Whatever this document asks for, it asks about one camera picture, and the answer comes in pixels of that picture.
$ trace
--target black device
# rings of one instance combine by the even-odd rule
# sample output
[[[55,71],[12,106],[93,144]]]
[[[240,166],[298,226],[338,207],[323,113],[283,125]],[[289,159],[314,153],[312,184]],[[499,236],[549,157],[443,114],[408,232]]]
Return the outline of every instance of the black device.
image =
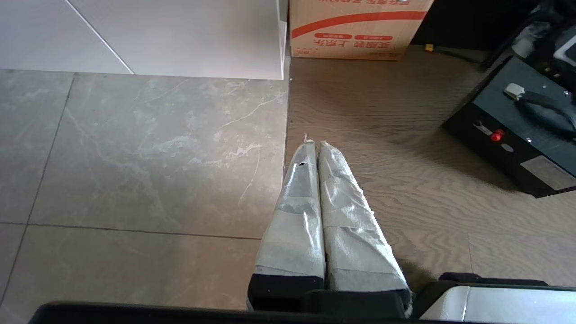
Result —
[[[511,84],[524,93],[507,95]],[[510,57],[443,127],[540,198],[576,189],[575,118],[569,91]]]

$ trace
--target marble floor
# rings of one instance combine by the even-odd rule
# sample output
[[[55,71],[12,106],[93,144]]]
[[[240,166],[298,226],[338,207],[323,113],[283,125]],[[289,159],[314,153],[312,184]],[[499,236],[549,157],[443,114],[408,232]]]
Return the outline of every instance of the marble floor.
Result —
[[[0,323],[54,300],[244,308],[288,86],[0,71]]]

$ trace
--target white cabinet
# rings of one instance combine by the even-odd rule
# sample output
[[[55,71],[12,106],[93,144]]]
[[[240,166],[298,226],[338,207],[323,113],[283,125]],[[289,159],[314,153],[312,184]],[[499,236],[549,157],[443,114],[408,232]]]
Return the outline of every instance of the white cabinet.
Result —
[[[0,68],[128,73],[63,0],[0,1]]]
[[[281,4],[4,0],[0,67],[278,80],[286,36]]]

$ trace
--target white plastic part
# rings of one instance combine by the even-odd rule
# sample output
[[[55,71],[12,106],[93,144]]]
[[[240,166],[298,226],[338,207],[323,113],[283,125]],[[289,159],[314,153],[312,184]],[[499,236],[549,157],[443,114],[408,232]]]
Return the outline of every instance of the white plastic part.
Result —
[[[574,323],[576,292],[553,289],[454,287],[420,319],[488,323]]]
[[[324,278],[324,241],[316,148],[306,141],[286,171],[272,222],[256,256],[256,274]]]
[[[520,97],[522,97],[522,95],[526,93],[526,91],[522,86],[519,86],[515,83],[511,83],[508,86],[506,86],[506,89],[504,89],[504,93],[507,94],[512,100],[518,101],[520,100]]]

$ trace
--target wooden floor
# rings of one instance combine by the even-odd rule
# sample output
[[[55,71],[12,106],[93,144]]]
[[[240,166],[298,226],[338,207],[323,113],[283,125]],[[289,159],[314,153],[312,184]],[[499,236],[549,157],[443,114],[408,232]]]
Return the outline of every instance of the wooden floor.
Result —
[[[441,130],[484,77],[420,47],[400,62],[293,58],[286,158],[339,148],[414,290],[443,272],[576,286],[576,192],[534,199]]]

